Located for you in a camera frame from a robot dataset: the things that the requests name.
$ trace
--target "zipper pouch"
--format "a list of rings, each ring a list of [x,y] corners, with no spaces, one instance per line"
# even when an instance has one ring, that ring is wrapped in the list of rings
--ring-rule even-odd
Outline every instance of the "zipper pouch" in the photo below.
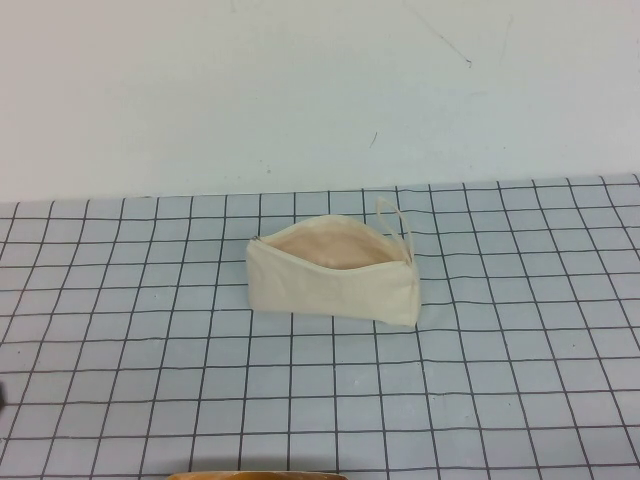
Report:
[[[384,205],[399,215],[408,244],[382,218]],[[251,308],[415,325],[421,302],[411,232],[395,205],[380,198],[376,207],[391,238],[350,217],[323,215],[251,240]]]

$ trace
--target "white wall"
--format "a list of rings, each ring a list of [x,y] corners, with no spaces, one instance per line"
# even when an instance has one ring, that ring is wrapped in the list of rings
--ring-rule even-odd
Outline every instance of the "white wall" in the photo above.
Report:
[[[634,4],[0,0],[0,200],[638,170]]]

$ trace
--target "cutting mat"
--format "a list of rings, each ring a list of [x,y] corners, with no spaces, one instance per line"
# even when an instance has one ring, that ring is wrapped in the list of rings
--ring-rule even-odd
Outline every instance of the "cutting mat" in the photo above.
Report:
[[[249,238],[379,196],[417,328],[249,310]],[[0,241],[0,478],[640,478],[634,175],[21,203]]]

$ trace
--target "scratch mark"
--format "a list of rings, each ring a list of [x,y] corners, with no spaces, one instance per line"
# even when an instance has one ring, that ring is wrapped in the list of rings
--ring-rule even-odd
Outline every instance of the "scratch mark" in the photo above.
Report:
[[[427,28],[427,30],[429,30],[429,32],[446,43],[451,50],[453,50],[460,58],[467,62],[469,64],[469,68],[473,66],[473,62],[469,60],[460,50],[458,50],[458,48],[453,43],[451,43],[449,39],[447,39],[447,37],[433,28],[433,25],[427,22],[427,19],[420,15],[420,12],[418,12],[413,5],[407,2],[407,0],[403,0],[402,5],[405,9],[409,10],[418,20],[420,20],[420,23],[422,23]]]
[[[509,40],[509,32],[511,31],[511,25],[513,24],[513,15],[509,15],[509,23],[507,23],[507,28],[504,32],[504,39],[502,40],[502,53],[500,54],[499,65],[502,65],[502,60],[504,60],[504,54],[507,53],[507,42]]]

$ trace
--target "fabric loop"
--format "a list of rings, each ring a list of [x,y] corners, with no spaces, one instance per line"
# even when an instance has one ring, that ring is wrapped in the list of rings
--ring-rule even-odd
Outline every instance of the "fabric loop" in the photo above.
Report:
[[[389,223],[382,216],[383,206],[390,207],[400,218],[401,226],[404,228],[404,230],[406,230],[406,236],[409,240],[408,245],[405,239],[401,237],[393,228],[391,228]],[[413,265],[415,256],[415,250],[413,247],[413,234],[411,233],[411,225],[409,225],[407,218],[394,203],[391,203],[389,200],[382,197],[378,197],[376,199],[376,215],[378,217],[378,222],[380,222],[380,225],[382,225],[387,230],[387,232],[391,234],[391,237],[402,247],[402,251],[405,253],[405,259],[407,260],[407,263],[409,265]]]

